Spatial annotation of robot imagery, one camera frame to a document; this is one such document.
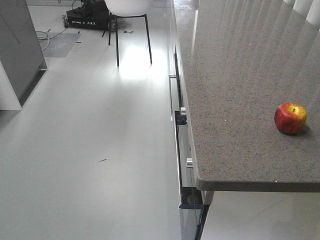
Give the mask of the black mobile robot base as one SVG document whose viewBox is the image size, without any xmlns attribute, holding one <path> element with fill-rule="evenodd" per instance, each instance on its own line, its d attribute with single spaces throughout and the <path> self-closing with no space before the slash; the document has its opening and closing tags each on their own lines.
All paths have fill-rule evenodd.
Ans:
<svg viewBox="0 0 320 240">
<path fill-rule="evenodd" d="M 81 6 L 66 12 L 62 16 L 65 28 L 92 29 L 114 32 L 116 21 L 111 17 L 104 0 L 81 0 Z"/>
</svg>

